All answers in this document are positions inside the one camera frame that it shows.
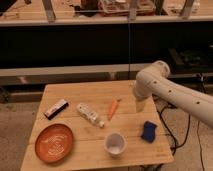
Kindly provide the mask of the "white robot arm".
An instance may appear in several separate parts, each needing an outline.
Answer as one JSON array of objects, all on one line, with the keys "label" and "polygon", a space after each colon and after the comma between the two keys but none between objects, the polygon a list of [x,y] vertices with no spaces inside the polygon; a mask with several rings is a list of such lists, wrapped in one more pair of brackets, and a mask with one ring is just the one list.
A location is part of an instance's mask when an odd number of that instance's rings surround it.
[{"label": "white robot arm", "polygon": [[168,80],[169,74],[169,65],[161,60],[140,70],[133,86],[135,98],[143,101],[155,94],[213,128],[213,96],[176,84]]}]

